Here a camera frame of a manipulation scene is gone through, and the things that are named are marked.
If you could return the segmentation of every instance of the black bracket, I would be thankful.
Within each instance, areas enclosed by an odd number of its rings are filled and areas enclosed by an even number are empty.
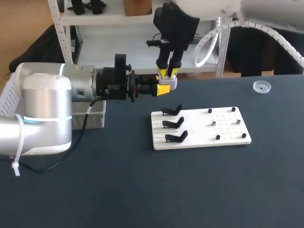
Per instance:
[[[174,129],[179,129],[179,127],[182,125],[182,123],[185,121],[184,117],[181,117],[177,123],[173,123],[170,121],[163,121],[162,125],[164,128],[174,128]]]
[[[167,134],[167,135],[165,135],[165,138],[166,138],[167,143],[174,143],[174,142],[182,143],[187,138],[187,136],[188,136],[188,131],[184,131],[180,137],[171,135],[171,134]]]
[[[163,109],[161,109],[161,111],[162,111],[162,115],[167,114],[167,115],[177,116],[180,113],[181,109],[182,109],[182,106],[180,104],[179,106],[177,106],[176,110],[172,110],[172,109],[168,109],[168,108],[163,108]]]
[[[85,13],[85,8],[92,10],[93,14],[101,14],[106,7],[101,0],[90,0],[90,3],[83,3],[81,0],[72,0],[72,7],[68,7],[67,10],[73,10],[76,15],[82,15]]]

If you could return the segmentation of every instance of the black clip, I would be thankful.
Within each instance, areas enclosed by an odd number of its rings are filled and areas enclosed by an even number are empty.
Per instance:
[[[177,106],[176,110],[172,110],[172,109],[168,109],[168,108],[163,108],[163,109],[161,109],[161,111],[162,111],[162,115],[167,114],[167,115],[177,116],[180,113],[181,109],[182,109],[182,106],[180,104],[179,106]]]
[[[184,117],[181,117],[177,123],[173,123],[170,121],[163,121],[162,125],[164,128],[174,128],[174,129],[179,129],[179,127],[182,125],[182,123],[185,121]]]
[[[187,138],[187,136],[188,136],[188,131],[184,131],[180,137],[171,135],[171,134],[167,134],[167,135],[165,135],[165,138],[166,138],[167,143],[174,143],[174,142],[182,143]]]

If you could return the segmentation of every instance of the white spiral cable wrap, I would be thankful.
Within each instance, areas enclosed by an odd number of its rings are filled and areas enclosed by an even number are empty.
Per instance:
[[[284,38],[282,37],[277,31],[270,28],[269,26],[262,25],[259,23],[251,22],[251,21],[244,21],[244,23],[241,23],[240,21],[236,20],[229,24],[221,25],[218,28],[215,28],[214,30],[210,31],[208,34],[206,34],[200,42],[197,44],[197,46],[194,49],[194,56],[195,56],[195,63],[197,56],[201,50],[201,48],[207,43],[208,40],[210,40],[212,37],[215,37],[218,33],[225,29],[229,28],[235,28],[235,27],[245,27],[245,28],[253,28],[261,30],[262,32],[265,32],[269,36],[271,36],[273,39],[275,39],[294,59],[297,61],[301,67],[304,68],[304,58],[300,55],[300,53]]]
[[[215,28],[220,27],[220,18],[217,18],[217,20],[216,20],[215,23],[216,23],[215,24]],[[197,58],[198,58],[198,55],[199,55],[199,52],[200,52],[200,49],[199,49],[199,51],[197,52],[197,54],[195,56],[195,66],[196,67],[201,67],[202,65],[204,65],[207,62],[207,60],[209,59],[209,57],[211,56],[211,54],[212,54],[212,52],[213,52],[213,50],[215,48],[215,45],[217,44],[218,37],[219,37],[219,33],[217,33],[216,35],[213,36],[212,42],[210,44],[210,47],[209,47],[209,49],[207,51],[206,56],[203,58],[202,61],[200,61],[198,63]]]

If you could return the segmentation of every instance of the dark cloth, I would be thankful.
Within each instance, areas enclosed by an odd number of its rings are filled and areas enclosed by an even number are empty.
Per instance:
[[[277,30],[294,48],[304,54],[304,35],[285,30]],[[241,30],[241,75],[262,75],[263,49],[271,37],[266,33],[253,29]],[[303,68],[277,43],[275,42],[275,75],[297,75],[303,73]]]
[[[107,101],[105,127],[45,174],[0,162],[2,228],[303,228],[304,77],[181,81],[168,95]],[[155,151],[151,112],[239,107],[252,143]],[[73,132],[73,140],[79,132]],[[64,154],[24,156],[43,168]]]
[[[71,26],[72,59],[75,61],[79,50],[79,41],[75,26]],[[19,64],[24,62],[64,63],[61,46],[54,24],[51,25],[21,56],[14,59],[10,72],[15,72]]]

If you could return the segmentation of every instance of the black screw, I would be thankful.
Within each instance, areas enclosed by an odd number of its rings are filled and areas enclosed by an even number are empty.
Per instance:
[[[131,64],[125,65],[125,70],[130,72],[132,70]]]
[[[86,4],[84,4],[84,7],[86,7],[88,10],[90,10],[91,9],[91,4],[90,3],[86,3]]]
[[[77,93],[78,93],[79,96],[83,96],[85,94],[84,91],[82,91],[82,90],[78,90]]]
[[[103,1],[101,2],[101,7],[102,7],[102,8],[105,8],[105,7],[106,7],[106,4],[105,4]]]
[[[108,100],[108,98],[109,98],[109,90],[106,89],[106,90],[104,91],[103,99],[106,101],[106,100]]]

